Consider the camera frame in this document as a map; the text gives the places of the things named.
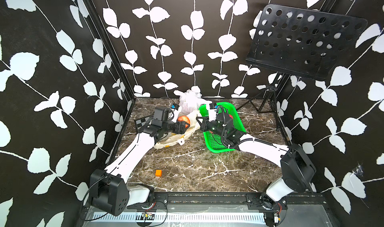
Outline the yellow banana print plastic bag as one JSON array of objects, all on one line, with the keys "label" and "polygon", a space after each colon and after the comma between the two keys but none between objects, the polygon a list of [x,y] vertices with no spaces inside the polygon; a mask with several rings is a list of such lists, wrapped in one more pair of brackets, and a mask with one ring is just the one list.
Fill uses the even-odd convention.
[{"label": "yellow banana print plastic bag", "polygon": [[192,134],[200,128],[200,125],[196,120],[191,120],[191,126],[186,130],[184,134],[169,133],[164,139],[157,142],[154,146],[155,149],[163,149],[172,147],[177,144],[183,145],[186,140],[192,136]]}]

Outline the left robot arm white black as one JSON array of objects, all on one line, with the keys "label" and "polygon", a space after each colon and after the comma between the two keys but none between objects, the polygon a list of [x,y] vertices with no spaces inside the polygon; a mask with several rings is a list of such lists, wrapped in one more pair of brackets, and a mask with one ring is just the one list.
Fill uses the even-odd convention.
[{"label": "left robot arm white black", "polygon": [[139,129],[129,147],[104,170],[95,170],[90,177],[89,202],[113,216],[120,215],[128,206],[155,204],[154,189],[144,184],[127,185],[132,171],[163,137],[169,133],[184,134],[190,124],[178,121],[182,107],[156,107],[154,115]]}]

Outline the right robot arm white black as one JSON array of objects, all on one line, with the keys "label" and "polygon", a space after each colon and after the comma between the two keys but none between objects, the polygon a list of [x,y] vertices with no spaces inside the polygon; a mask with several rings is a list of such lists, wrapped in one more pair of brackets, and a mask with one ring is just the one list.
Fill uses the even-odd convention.
[{"label": "right robot arm white black", "polygon": [[271,209],[291,193],[311,191],[316,168],[299,145],[273,144],[248,134],[234,106],[227,102],[199,108],[196,118],[205,135],[206,146],[219,152],[240,151],[261,157],[281,168],[282,176],[261,193],[258,206]]}]

